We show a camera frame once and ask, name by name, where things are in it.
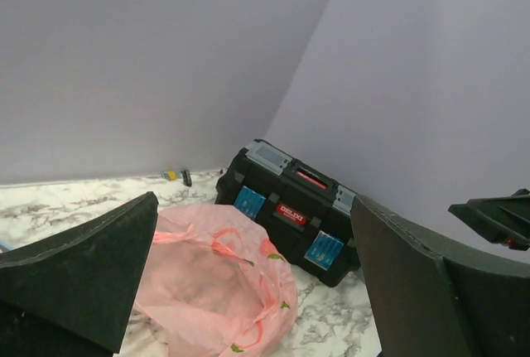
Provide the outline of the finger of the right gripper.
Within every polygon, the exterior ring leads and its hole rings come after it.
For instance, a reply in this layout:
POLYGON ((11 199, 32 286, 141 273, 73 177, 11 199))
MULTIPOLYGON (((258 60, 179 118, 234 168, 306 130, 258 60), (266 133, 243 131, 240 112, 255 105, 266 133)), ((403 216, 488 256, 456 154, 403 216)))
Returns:
POLYGON ((491 244, 529 250, 529 190, 513 195, 471 199, 453 204, 448 211, 491 244))

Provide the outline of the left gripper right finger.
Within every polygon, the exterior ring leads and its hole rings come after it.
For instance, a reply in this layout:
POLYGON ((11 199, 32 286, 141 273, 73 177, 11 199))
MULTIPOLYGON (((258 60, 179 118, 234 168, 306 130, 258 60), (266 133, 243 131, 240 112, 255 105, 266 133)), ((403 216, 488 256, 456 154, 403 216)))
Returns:
POLYGON ((527 356, 529 266, 406 220, 365 195, 354 241, 382 356, 527 356))

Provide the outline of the pink plastic bag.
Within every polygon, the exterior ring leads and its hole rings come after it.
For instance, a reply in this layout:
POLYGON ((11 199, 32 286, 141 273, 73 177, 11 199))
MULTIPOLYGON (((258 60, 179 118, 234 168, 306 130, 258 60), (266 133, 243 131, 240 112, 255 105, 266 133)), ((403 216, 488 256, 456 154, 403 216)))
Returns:
POLYGON ((163 330, 170 356, 264 356, 297 307, 291 265, 236 208, 159 212, 134 308, 163 330))

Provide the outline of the small yellow black object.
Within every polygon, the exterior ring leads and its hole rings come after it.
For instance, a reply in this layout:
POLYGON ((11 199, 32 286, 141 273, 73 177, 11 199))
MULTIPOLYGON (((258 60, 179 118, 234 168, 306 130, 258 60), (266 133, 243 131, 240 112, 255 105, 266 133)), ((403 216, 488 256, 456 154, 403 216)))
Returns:
POLYGON ((168 170, 168 171, 164 171, 161 175, 162 175, 162 178, 167 181, 181 180, 182 183, 187 187, 192 187, 193 185, 190 171, 187 169, 184 169, 181 171, 168 170))

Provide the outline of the black toolbox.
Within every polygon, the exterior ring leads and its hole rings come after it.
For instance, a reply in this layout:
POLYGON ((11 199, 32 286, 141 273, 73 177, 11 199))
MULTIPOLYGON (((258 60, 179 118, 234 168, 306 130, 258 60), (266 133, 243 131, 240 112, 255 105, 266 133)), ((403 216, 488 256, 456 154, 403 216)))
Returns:
POLYGON ((337 286, 360 261, 350 210, 355 193, 272 144, 255 139, 219 178, 215 202, 260 224, 291 264, 337 286))

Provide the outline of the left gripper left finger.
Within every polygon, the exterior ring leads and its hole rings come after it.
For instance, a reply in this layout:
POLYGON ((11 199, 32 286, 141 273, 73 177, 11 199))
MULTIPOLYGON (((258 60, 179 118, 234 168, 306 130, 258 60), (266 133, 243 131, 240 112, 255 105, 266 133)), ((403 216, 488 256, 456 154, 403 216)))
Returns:
POLYGON ((113 356, 155 227, 152 192, 1 254, 3 356, 113 356))

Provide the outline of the blue plastic basket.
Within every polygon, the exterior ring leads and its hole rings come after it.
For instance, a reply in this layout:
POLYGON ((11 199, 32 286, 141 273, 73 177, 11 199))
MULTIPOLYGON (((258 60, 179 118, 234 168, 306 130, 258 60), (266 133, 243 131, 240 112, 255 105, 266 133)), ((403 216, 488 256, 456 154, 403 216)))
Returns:
POLYGON ((13 250, 13 246, 9 245, 8 243, 4 242, 4 241, 0 241, 0 251, 2 253, 6 253, 6 252, 9 252, 13 250))

